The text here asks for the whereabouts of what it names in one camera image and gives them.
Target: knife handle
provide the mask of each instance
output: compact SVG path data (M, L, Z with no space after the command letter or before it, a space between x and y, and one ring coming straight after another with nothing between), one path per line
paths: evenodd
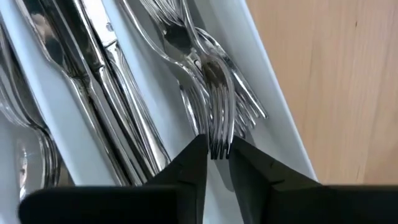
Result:
M143 163L140 160L141 158L136 157L137 153L134 152L134 150L142 144L140 142L139 133L134 127L135 121L129 116L128 109L124 104L119 86L109 72L107 66L103 66L98 69L94 75L100 80L104 96L106 96L109 106L115 114L115 121L119 123L121 128L120 131L124 134L120 137L126 137L126 141L124 143L127 147L123 147L123 144L120 143L122 146L117 147L117 149L119 149L118 154L120 155L123 166L127 171L127 176L130 178L133 185L142 185L147 182L148 176L146 175L146 170L142 170L143 167L140 165Z
M119 43L115 41L113 44L107 46L105 54L121 86L121 91L131 117L137 124L144 147L141 149L141 156L146 157L147 161L149 161L146 166L150 170L151 175L155 176L170 163L169 155L150 117L147 106L130 71L127 60L120 49Z
M120 167L118 160L116 159L111 143L108 141L108 137L104 132L104 128L98 120L98 112L92 105L92 99L86 90L86 86L81 80L72 78L66 78L67 84L70 87L78 106L84 116L86 124L90 128L90 132L96 145L99 147L100 153L102 153L105 163L112 175L116 185L126 186L129 184L128 180L123 174L123 170Z

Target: light wood panel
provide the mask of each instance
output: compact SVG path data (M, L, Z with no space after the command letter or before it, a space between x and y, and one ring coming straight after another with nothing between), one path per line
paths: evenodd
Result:
M398 1L247 1L318 178L398 183Z

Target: white cutlery organizer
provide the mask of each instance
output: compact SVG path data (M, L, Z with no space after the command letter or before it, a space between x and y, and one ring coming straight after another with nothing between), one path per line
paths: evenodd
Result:
M129 66L147 103L149 111L171 158L193 138L180 99L177 82L159 59L144 46L141 38L120 13L115 0L103 0ZM224 47L236 62L252 89L269 112L270 119L259 120L251 131L254 144L289 167L316 179L310 160L287 107L269 58L264 50L244 0L191 0L197 12L194 19ZM140 7L131 0L131 6ZM114 185L104 160L96 148L88 127L69 92L62 74L46 61L36 39L13 0L2 0L0 12L11 36L22 69L28 77L34 96L58 145L73 180L77 185ZM143 10L135 10L149 34L155 30ZM1 159L12 157L7 146L7 126L1 125L0 144L5 147ZM1 178L11 178L3 174ZM0 213L0 222L5 214ZM205 223L242 223L234 193L225 189L213 161L208 165Z

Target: silverware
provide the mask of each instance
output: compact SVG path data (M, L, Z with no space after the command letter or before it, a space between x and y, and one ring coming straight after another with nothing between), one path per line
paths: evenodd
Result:
M106 114L110 111L106 110L109 105L101 101L104 98L103 93L78 50L75 39L65 26L65 20L59 13L57 5L54 2L39 0L16 0L16 2L34 32L46 59L66 78L115 183L127 185L128 180L114 155L114 147L106 137L107 134L110 135L112 143L118 145L118 149L123 148L118 134L111 125L112 117ZM57 23L57 29L53 25L54 22ZM104 121L105 128L99 121L97 113L101 121Z
M235 119L234 85L229 68L216 54L205 49L197 39L187 7L181 7L183 15L181 18L173 12L177 10L176 6L179 4L173 4L172 1L140 0L140 2L160 29L165 45L174 47L173 52L166 50L166 53L173 58L191 61L200 68L201 75L197 76L197 79L201 81L203 91L207 90L210 96L207 101L212 111L211 157L215 159L222 158L224 153L228 155Z
M151 14L155 20L163 19L166 22L171 21L180 26L183 25L182 10L179 6L180 3L176 0L142 0L141 3L143 3L149 14ZM261 105L243 74L228 57L221 45L204 30L199 28L196 28L196 30L199 40L204 43L204 46L202 46L203 50L210 49L212 52L220 56L228 65L228 68L233 75L233 83L236 87L235 94L237 107L234 132L235 135L245 138L247 131L255 127L256 118L268 118L267 111Z
M102 50L96 41L95 34L91 30L85 10L79 0L57 1L57 4L72 34L75 36L76 42L90 70L93 72L93 76L101 85L112 112L115 114L115 118L126 135L126 143L133 146L126 148L123 152L116 152L121 158L120 162L132 184L142 185L147 181L148 177L146 174L148 172L144 173L133 153L135 145L141 143L139 142L139 134L134 128L135 121L131 119L128 108L124 105L124 98L119 90L118 81L114 78L109 65L106 63Z
M126 100L128 115L133 124L125 125L125 128L130 130L131 133L134 126L137 129L136 134L139 137L135 137L135 142L138 154L145 163L145 170L149 171L149 177L153 177L170 163L169 155L119 46L103 5L100 2L90 0L82 0L81 2Z
M6 30L2 26L2 20L0 46L0 66L2 68L0 108L10 122L17 124L15 125L17 131L14 132L15 150L20 162L18 167L20 198L23 199L35 190L57 186L61 178L60 171L65 169L65 165L62 164L57 146L42 119L29 85L26 83L25 76L6 36ZM4 110L6 105L13 110ZM63 177L68 176L68 172L64 172Z
M192 61L174 59L161 50L143 29L126 0L120 0L119 6L125 12L125 15L134 25L138 33L140 33L147 45L169 66L172 74L180 85L182 99L184 103L188 105L186 106L187 113L190 115L188 116L188 120L195 127L195 134L206 134L207 141L209 142L208 120L210 114L208 111L208 106L206 105L204 96L205 92L203 91L203 88L197 79L197 77L200 75L199 69Z

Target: black plastic part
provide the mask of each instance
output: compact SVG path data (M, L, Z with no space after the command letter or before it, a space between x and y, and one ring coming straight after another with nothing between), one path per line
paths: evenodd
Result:
M245 224L398 223L397 186L325 186L235 137L231 178Z
M19 205L30 223L203 223L205 137L196 137L142 187L69 187L35 192Z

